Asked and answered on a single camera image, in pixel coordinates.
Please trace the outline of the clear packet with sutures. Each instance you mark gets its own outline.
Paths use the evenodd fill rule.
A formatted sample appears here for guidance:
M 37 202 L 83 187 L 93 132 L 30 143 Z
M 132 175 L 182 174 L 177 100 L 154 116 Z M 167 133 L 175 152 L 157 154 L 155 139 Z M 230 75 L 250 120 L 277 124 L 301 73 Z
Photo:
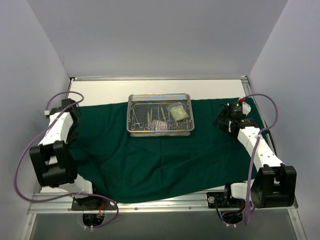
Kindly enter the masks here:
M 165 120 L 153 120 L 151 122 L 151 131 L 169 131 L 170 130 L 170 121 Z

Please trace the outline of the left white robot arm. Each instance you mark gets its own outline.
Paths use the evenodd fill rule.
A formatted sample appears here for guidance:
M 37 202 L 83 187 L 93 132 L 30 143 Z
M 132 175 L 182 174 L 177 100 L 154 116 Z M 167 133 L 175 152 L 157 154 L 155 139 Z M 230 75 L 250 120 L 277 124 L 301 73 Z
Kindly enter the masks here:
M 37 146 L 29 149 L 29 156 L 39 184 L 45 190 L 58 189 L 67 193 L 86 193 L 83 204 L 90 210 L 100 206 L 101 197 L 93 192 L 93 185 L 78 174 L 77 164 L 69 146 L 76 138 L 79 116 L 76 101 L 67 98 L 61 106 L 45 111 L 48 129 Z

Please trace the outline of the green surgical drape cloth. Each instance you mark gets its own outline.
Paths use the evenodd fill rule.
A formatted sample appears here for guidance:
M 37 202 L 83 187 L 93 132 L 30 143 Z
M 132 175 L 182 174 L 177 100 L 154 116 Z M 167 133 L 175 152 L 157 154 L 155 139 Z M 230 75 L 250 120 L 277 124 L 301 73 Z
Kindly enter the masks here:
M 120 203 L 162 200 L 246 181 L 249 154 L 213 125 L 229 102 L 193 100 L 194 130 L 169 137 L 130 136 L 125 102 L 82 106 L 69 150 L 79 175 Z

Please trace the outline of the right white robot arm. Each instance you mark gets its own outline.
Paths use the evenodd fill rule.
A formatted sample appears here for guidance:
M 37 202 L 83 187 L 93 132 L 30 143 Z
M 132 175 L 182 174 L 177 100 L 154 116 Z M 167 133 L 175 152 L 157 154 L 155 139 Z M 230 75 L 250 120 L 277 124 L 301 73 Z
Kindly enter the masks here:
M 248 118 L 250 111 L 245 102 L 227 103 L 213 122 L 244 146 L 257 171 L 256 177 L 247 182 L 226 184 L 223 203 L 232 207 L 240 200 L 248 200 L 258 209 L 291 207 L 295 201 L 297 172 L 273 153 L 258 123 Z

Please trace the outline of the metal mesh instrument tray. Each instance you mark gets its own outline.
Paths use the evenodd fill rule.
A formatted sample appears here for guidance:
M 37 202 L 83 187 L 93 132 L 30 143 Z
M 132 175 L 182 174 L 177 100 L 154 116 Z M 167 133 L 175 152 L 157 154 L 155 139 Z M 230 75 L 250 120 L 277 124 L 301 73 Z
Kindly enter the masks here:
M 132 137 L 188 136 L 195 128 L 187 93 L 131 94 L 126 129 Z

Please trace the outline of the green gauze packet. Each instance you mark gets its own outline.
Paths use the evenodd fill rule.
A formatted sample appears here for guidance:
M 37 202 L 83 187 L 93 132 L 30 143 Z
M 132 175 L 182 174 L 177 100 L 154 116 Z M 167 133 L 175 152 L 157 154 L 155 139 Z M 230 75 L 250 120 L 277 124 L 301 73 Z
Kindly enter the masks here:
M 181 103 L 170 104 L 167 107 L 168 112 L 171 114 L 172 118 L 178 122 L 189 117 L 187 111 Z

